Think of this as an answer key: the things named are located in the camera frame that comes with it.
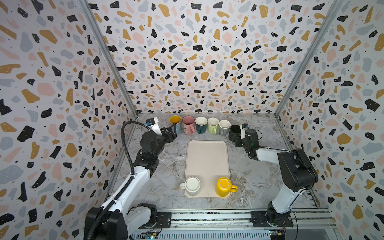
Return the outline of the light blue yellow-inside mug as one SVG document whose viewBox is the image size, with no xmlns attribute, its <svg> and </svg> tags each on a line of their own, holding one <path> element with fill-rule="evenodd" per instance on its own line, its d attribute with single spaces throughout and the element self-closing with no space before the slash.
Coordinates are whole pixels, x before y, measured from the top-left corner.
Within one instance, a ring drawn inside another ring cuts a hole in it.
<svg viewBox="0 0 384 240">
<path fill-rule="evenodd" d="M 172 125 L 176 125 L 176 133 L 179 136 L 182 133 L 182 118 L 180 116 L 172 116 L 169 122 Z"/>
</svg>

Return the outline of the dark green mug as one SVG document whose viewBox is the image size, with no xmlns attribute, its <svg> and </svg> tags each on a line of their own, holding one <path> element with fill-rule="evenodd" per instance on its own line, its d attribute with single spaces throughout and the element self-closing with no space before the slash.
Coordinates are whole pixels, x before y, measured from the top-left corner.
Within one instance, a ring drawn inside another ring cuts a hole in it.
<svg viewBox="0 0 384 240">
<path fill-rule="evenodd" d="M 195 119 L 196 132 L 198 134 L 204 134 L 207 130 L 208 120 L 205 117 L 197 117 Z"/>
</svg>

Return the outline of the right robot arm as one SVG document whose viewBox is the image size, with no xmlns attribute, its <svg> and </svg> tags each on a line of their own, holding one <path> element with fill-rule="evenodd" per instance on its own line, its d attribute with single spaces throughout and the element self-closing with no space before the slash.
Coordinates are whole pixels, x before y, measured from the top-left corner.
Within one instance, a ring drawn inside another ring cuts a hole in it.
<svg viewBox="0 0 384 240">
<path fill-rule="evenodd" d="M 276 149 L 260 145 L 258 130 L 241 129 L 230 138 L 237 148 L 244 148 L 250 159 L 277 164 L 283 179 L 278 195 L 268 204 L 265 221 L 272 227 L 289 222 L 291 207 L 299 195 L 310 190 L 319 177 L 302 149 Z"/>
</svg>

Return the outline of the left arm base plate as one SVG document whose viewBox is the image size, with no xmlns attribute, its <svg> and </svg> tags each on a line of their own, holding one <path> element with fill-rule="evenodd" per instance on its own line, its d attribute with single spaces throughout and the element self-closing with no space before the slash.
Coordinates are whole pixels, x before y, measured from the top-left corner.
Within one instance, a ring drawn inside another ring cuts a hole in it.
<svg viewBox="0 0 384 240">
<path fill-rule="evenodd" d="M 150 221 L 142 225 L 141 229 L 169 229 L 171 227 L 172 213 L 171 212 L 157 212 L 156 217 L 151 214 Z"/>
</svg>

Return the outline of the yellow mug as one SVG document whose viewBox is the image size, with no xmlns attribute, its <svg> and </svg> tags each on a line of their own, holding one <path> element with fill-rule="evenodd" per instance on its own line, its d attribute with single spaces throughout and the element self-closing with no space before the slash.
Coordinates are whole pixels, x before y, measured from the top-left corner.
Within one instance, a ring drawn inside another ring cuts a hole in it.
<svg viewBox="0 0 384 240">
<path fill-rule="evenodd" d="M 216 184 L 216 193 L 219 197 L 226 197 L 230 193 L 238 191 L 238 186 L 232 184 L 231 180 L 226 177 L 219 178 Z"/>
</svg>

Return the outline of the grey mug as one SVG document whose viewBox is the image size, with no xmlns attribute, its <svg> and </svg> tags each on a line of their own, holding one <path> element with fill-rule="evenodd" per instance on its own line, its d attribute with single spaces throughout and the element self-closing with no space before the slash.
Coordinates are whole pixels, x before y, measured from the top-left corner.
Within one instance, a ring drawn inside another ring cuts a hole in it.
<svg viewBox="0 0 384 240">
<path fill-rule="evenodd" d="M 219 122 L 219 134 L 226 136 L 231 128 L 231 123 L 228 120 L 221 120 Z"/>
</svg>

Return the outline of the pink patterned mug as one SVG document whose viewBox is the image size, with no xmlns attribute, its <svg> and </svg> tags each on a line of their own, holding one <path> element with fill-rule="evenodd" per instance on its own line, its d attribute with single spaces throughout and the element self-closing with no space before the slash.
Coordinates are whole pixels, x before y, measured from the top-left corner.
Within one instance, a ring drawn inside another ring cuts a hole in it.
<svg viewBox="0 0 384 240">
<path fill-rule="evenodd" d="M 193 135 L 196 132 L 195 118 L 192 116 L 185 116 L 182 118 L 183 133 L 185 135 Z"/>
</svg>

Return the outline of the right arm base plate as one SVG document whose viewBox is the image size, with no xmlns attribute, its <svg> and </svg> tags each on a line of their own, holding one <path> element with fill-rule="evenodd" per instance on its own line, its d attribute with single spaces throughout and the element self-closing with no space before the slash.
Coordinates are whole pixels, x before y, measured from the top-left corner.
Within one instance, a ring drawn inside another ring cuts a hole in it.
<svg viewBox="0 0 384 240">
<path fill-rule="evenodd" d="M 252 211 L 251 223 L 254 228 L 268 228 L 268 227 L 293 227 L 293 221 L 290 212 L 278 214 L 274 211 Z"/>
</svg>

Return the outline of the light green mug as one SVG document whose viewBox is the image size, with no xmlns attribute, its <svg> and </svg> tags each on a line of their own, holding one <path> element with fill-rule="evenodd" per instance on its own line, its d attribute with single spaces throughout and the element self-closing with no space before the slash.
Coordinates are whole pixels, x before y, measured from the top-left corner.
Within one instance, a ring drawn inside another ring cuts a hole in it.
<svg viewBox="0 0 384 240">
<path fill-rule="evenodd" d="M 219 123 L 220 121 L 217 118 L 211 117 L 208 119 L 207 130 L 210 134 L 216 135 L 219 131 Z"/>
</svg>

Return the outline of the black mug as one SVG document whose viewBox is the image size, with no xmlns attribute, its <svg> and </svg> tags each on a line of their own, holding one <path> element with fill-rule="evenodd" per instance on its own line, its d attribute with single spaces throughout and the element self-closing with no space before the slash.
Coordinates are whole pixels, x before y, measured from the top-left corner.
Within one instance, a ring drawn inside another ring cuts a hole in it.
<svg viewBox="0 0 384 240">
<path fill-rule="evenodd" d="M 234 142 L 238 137 L 241 136 L 241 127 L 239 125 L 232 125 L 229 131 L 229 140 Z"/>
</svg>

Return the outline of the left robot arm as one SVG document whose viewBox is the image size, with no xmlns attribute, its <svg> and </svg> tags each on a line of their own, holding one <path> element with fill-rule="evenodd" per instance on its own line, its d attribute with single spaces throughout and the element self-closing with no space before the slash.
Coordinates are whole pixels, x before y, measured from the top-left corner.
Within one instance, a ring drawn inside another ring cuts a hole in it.
<svg viewBox="0 0 384 240">
<path fill-rule="evenodd" d="M 132 202 L 153 176 L 165 145 L 177 138 L 177 126 L 173 124 L 168 128 L 159 128 L 156 118 L 149 119 L 144 124 L 139 123 L 147 131 L 142 135 L 141 149 L 133 161 L 125 135 L 125 127 L 130 124 L 133 121 L 123 124 L 121 138 L 131 173 L 106 202 L 87 212 L 85 240 L 130 240 L 140 227 L 152 229 L 158 225 L 156 205 L 140 203 L 134 207 Z"/>
</svg>

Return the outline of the white mug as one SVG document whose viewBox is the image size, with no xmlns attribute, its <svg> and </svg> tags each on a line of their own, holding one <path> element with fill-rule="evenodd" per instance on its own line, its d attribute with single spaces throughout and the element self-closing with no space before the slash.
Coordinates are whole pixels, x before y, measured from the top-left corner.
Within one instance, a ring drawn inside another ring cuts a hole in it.
<svg viewBox="0 0 384 240">
<path fill-rule="evenodd" d="M 184 190 L 188 196 L 196 196 L 201 190 L 201 182 L 197 177 L 189 177 L 184 183 L 179 184 L 179 188 Z"/>
</svg>

